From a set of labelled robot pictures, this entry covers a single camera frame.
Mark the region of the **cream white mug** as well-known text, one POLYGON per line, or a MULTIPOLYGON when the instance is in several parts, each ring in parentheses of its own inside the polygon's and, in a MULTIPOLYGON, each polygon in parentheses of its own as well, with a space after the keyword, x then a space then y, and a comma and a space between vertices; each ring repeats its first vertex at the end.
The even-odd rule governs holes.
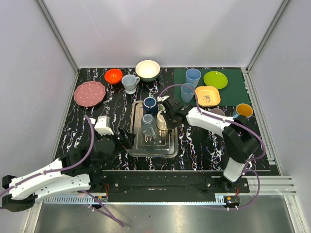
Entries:
POLYGON ((158 113, 157 113, 157 116, 156 116, 156 126, 159 130, 161 131, 168 131, 168 127, 167 127, 167 123, 165 121, 165 118, 163 116, 163 113, 164 113, 164 110, 160 110, 158 113))

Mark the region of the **lilac purple mug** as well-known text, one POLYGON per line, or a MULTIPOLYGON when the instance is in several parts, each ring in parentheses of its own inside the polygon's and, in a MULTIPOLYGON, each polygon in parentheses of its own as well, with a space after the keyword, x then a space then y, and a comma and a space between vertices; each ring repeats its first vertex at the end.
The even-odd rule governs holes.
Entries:
POLYGON ((225 113, 223 110, 219 109, 219 108, 213 108, 210 110, 211 113, 220 115, 220 116, 225 116, 225 113))

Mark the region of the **blue butterfly mug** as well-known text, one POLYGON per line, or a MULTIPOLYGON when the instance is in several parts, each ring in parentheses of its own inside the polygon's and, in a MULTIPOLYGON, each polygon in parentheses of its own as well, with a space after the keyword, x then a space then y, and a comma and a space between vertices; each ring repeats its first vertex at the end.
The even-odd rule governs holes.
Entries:
POLYGON ((246 103, 241 103, 236 106, 236 109, 233 112, 232 116, 237 117, 239 115, 242 115, 249 119, 253 115, 253 113, 253 108, 250 105, 246 103))

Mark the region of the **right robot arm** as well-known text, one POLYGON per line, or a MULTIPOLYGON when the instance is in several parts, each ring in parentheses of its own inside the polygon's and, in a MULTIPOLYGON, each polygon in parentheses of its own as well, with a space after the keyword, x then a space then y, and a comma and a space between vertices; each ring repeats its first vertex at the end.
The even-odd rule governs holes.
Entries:
POLYGON ((229 157, 221 179, 221 188, 232 192, 238 187, 238 179, 245 169, 246 161, 259 147, 259 140, 246 128, 248 119, 244 116, 220 116, 200 107, 183 105, 172 95, 158 97, 159 104, 164 107, 161 114, 169 130, 181 124, 199 127, 220 136, 225 142, 229 157))

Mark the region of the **dark blue mug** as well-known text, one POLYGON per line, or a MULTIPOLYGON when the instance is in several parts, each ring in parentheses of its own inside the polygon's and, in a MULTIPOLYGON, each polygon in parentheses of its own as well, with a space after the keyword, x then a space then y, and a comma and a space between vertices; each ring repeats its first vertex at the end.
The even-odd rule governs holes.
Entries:
POLYGON ((158 113, 157 100, 154 97, 147 97, 143 100, 143 113, 156 116, 158 113))

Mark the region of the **silver metal tray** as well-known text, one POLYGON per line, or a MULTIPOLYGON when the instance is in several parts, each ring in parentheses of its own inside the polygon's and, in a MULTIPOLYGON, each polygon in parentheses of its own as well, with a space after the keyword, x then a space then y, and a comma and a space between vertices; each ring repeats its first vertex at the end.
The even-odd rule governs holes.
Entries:
POLYGON ((143 101, 132 105, 130 132, 136 135, 133 147, 128 151, 132 157, 166 157, 173 158, 178 154, 178 131, 156 130, 157 138, 151 140, 142 132, 143 101))

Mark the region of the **blue plastic tumbler front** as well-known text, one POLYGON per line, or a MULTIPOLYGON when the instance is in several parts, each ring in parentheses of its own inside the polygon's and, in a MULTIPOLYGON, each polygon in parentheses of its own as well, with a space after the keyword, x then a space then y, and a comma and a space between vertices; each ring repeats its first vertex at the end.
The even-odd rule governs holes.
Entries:
POLYGON ((181 99, 184 103, 189 103, 195 92, 195 86, 191 83, 185 83, 181 86, 181 99))

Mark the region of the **yellow square plate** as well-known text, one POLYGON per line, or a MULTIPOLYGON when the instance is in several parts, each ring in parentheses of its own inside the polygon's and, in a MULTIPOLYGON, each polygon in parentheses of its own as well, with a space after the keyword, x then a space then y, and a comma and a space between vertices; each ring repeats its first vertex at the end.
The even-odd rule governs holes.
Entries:
POLYGON ((198 104, 202 107, 213 107, 221 102, 218 89, 213 86, 199 86, 195 93, 198 98, 198 104))

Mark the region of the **blue plastic tumbler rear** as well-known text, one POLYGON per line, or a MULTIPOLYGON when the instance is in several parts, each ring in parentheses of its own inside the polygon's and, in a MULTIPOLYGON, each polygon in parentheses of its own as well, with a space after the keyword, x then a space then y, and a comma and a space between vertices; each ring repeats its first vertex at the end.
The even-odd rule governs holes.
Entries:
POLYGON ((186 75, 186 83, 190 83, 195 87, 198 85, 202 76, 201 72, 195 68, 187 69, 185 75, 186 75))

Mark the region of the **large white bowl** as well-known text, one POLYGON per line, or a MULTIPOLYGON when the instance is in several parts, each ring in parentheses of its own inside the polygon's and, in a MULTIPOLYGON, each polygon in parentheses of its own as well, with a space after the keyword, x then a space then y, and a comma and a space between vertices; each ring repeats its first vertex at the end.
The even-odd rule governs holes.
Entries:
POLYGON ((144 60, 136 65, 135 70, 141 81, 153 82, 160 73, 160 65, 153 60, 144 60))

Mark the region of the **light blue footed cup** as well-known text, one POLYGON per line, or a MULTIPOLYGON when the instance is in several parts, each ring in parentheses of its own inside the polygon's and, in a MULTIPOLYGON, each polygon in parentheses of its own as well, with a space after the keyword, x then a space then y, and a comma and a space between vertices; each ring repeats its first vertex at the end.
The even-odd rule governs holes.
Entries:
POLYGON ((129 95, 132 95, 136 92, 137 88, 137 84, 140 81, 140 77, 139 76, 135 76, 135 75, 125 75, 122 77, 121 79, 121 83, 123 85, 123 87, 125 88, 125 92, 129 95))

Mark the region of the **orange red bowl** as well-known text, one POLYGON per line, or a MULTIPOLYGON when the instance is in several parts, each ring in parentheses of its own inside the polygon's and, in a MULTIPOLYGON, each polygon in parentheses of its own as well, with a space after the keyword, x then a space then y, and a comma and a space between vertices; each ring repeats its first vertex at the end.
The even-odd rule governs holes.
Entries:
POLYGON ((122 77, 123 77, 122 71, 117 68, 108 70, 104 75, 104 79, 110 84, 120 83, 122 80, 122 77))

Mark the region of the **left aluminium frame post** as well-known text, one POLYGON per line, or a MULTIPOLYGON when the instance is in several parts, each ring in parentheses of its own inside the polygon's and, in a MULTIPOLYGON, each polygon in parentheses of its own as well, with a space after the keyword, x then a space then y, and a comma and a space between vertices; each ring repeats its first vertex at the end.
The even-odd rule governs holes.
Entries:
POLYGON ((35 0, 35 3, 37 4, 40 12, 42 13, 44 19, 46 20, 51 32, 53 33, 57 43, 59 44, 62 52, 64 53, 67 61, 69 62, 71 68, 73 69, 74 73, 78 73, 79 72, 79 67, 76 64, 70 50, 68 49, 53 17, 52 14, 50 13, 46 3, 44 0, 35 0))

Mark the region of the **aluminium frame post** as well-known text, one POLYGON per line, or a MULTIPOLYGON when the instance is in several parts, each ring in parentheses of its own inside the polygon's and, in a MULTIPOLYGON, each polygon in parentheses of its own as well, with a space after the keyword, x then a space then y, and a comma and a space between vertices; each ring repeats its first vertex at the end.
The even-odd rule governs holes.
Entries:
POLYGON ((52 14, 50 13, 46 3, 44 0, 35 0, 35 3, 37 4, 40 12, 42 13, 44 19, 46 20, 51 32, 53 33, 57 43, 59 44, 62 52, 64 53, 67 61, 69 62, 71 68, 73 69, 74 73, 78 73, 79 72, 79 67, 76 64, 70 50, 68 49, 53 17, 52 14))
POLYGON ((276 26, 278 25, 279 21, 281 20, 282 16, 286 12, 288 6, 290 5, 292 1, 291 0, 282 0, 280 6, 278 7, 275 15, 273 16, 263 38, 261 39, 254 55, 252 56, 250 62, 245 67, 247 72, 250 72, 253 66, 255 65, 256 61, 258 60, 261 52, 265 48, 269 38, 271 37, 272 33, 274 32, 276 26))

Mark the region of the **right aluminium frame post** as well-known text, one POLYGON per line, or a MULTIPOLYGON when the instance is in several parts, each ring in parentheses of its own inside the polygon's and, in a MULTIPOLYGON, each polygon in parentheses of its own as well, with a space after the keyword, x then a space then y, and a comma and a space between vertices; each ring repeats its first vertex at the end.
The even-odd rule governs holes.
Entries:
POLYGON ((278 7, 275 15, 273 16, 263 38, 261 39, 254 55, 252 56, 250 62, 245 67, 247 72, 250 72, 253 66, 255 65, 256 61, 258 60, 261 52, 265 48, 269 38, 271 37, 272 33, 274 32, 276 26, 278 25, 279 21, 281 20, 282 16, 286 12, 288 6, 290 5, 292 1, 291 0, 282 0, 280 6, 278 7))

